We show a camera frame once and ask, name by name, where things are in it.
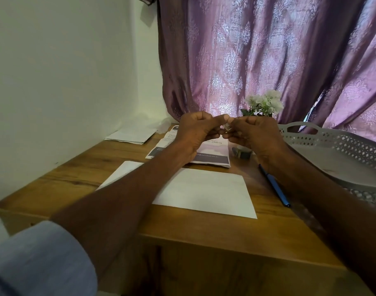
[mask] flower bouquet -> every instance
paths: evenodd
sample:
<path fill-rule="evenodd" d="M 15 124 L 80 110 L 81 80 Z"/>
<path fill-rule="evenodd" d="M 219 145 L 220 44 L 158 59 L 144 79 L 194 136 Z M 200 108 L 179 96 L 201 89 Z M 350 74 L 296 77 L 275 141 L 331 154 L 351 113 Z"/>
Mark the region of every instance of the flower bouquet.
<path fill-rule="evenodd" d="M 250 109 L 240 109 L 243 116 L 272 116 L 284 108 L 280 101 L 281 93 L 277 90 L 268 90 L 265 94 L 249 95 L 245 98 Z"/>

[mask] white wall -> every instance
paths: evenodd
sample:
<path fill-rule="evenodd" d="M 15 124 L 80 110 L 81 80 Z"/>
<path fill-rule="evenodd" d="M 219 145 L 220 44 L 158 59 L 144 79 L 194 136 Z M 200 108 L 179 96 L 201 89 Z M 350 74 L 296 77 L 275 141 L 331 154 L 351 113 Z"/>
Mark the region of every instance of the white wall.
<path fill-rule="evenodd" d="M 132 1 L 0 0 L 0 199 L 137 112 Z"/>
<path fill-rule="evenodd" d="M 162 96 L 156 4 L 147 6 L 132 0 L 131 5 L 140 112 L 157 119 L 173 120 L 167 113 Z"/>

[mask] sheet of paper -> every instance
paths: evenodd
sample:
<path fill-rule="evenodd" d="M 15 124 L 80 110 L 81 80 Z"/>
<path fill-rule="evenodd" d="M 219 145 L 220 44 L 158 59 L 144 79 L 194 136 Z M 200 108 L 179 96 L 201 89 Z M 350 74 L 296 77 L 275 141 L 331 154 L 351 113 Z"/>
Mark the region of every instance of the sheet of paper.
<path fill-rule="evenodd" d="M 146 156 L 151 159 L 168 146 L 176 137 L 178 126 L 174 126 L 171 131 L 165 134 L 158 144 Z M 196 152 L 195 159 L 191 163 L 212 164 L 230 167 L 228 140 L 222 137 L 211 139 L 202 143 Z"/>
<path fill-rule="evenodd" d="M 155 131 L 156 129 L 152 127 L 136 126 L 132 124 L 131 127 L 123 127 L 115 133 L 112 133 L 110 136 L 107 136 L 105 140 L 143 144 Z"/>
<path fill-rule="evenodd" d="M 125 161 L 99 189 L 141 164 Z M 225 172 L 181 168 L 153 204 L 257 218 L 243 177 Z"/>

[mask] light blue sleeve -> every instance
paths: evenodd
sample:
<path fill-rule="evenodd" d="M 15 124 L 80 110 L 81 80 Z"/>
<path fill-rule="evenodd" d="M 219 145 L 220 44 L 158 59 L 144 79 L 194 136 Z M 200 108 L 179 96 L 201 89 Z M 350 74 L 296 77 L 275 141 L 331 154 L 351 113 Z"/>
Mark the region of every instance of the light blue sleeve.
<path fill-rule="evenodd" d="M 0 245 L 0 296 L 93 296 L 95 268 L 64 228 L 43 221 Z"/>

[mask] white flower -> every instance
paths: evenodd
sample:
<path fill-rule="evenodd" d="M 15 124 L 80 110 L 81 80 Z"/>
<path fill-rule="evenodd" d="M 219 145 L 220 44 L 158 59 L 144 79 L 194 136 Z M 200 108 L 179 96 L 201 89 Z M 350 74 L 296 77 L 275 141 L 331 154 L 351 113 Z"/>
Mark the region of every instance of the white flower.
<path fill-rule="evenodd" d="M 250 107 L 251 106 L 256 106 L 256 104 L 258 104 L 257 100 L 260 99 L 261 97 L 262 96 L 259 95 L 259 94 L 248 95 L 245 98 L 246 104 L 249 105 Z"/>
<path fill-rule="evenodd" d="M 266 101 L 266 97 L 264 95 L 256 95 L 255 103 L 256 104 L 263 104 L 264 101 Z"/>
<path fill-rule="evenodd" d="M 274 89 L 266 91 L 264 95 L 268 99 L 277 99 L 277 100 L 281 99 L 281 93 L 277 90 L 274 90 Z"/>
<path fill-rule="evenodd" d="M 283 103 L 281 103 L 278 99 L 271 99 L 270 100 L 270 107 L 274 109 L 274 113 L 279 113 L 280 110 L 284 109 Z"/>

